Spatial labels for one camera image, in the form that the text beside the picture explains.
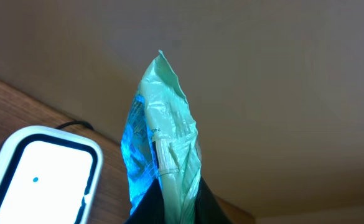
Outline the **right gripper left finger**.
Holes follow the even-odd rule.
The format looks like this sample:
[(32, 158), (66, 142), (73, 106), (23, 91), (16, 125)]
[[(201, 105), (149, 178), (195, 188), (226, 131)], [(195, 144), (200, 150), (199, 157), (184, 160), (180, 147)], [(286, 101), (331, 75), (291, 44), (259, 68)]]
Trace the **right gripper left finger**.
[(124, 224), (165, 224), (164, 199), (157, 179)]

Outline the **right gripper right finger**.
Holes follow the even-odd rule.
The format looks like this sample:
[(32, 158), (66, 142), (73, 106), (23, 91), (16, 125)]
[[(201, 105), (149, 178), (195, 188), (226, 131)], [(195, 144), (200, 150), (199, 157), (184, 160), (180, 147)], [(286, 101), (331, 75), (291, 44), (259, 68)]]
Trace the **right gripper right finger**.
[(202, 177), (195, 200), (195, 224), (231, 224)]

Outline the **mint green plastic packet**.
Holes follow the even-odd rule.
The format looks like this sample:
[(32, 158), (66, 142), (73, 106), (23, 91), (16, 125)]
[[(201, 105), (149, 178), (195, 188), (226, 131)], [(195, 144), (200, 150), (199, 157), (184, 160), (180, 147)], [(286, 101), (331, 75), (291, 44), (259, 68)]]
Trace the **mint green plastic packet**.
[(166, 223), (194, 223), (201, 178), (198, 130), (178, 76), (163, 52), (146, 69), (121, 140), (131, 214), (157, 181)]

